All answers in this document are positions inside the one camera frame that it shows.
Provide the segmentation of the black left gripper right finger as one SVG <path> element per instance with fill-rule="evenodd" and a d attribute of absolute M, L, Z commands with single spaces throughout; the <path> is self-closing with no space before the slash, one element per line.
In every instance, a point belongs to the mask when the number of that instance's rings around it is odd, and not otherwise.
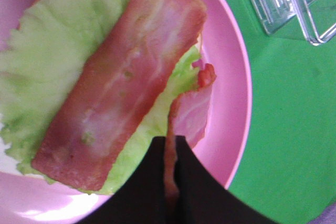
<path fill-rule="evenodd" d="M 185 137 L 175 138 L 176 223 L 275 223 L 232 195 L 200 163 Z"/>

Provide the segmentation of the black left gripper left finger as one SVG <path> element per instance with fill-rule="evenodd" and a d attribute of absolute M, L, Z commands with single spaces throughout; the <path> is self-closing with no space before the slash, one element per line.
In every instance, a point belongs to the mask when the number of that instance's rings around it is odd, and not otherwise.
<path fill-rule="evenodd" d="M 154 137 L 139 166 L 102 206 L 79 223 L 166 223 L 163 184 L 165 138 Z"/>

